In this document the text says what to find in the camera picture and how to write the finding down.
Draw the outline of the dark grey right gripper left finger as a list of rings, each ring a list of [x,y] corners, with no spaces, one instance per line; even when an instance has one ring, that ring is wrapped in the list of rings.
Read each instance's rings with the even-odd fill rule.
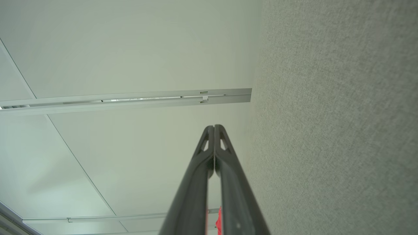
[[[160,235],[206,235],[208,180],[215,164],[215,127],[207,126],[160,229]]]

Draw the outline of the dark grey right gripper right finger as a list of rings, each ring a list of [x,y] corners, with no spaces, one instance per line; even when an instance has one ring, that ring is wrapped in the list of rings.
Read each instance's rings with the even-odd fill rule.
[[[226,129],[215,125],[215,170],[221,182],[221,233],[270,235]]]

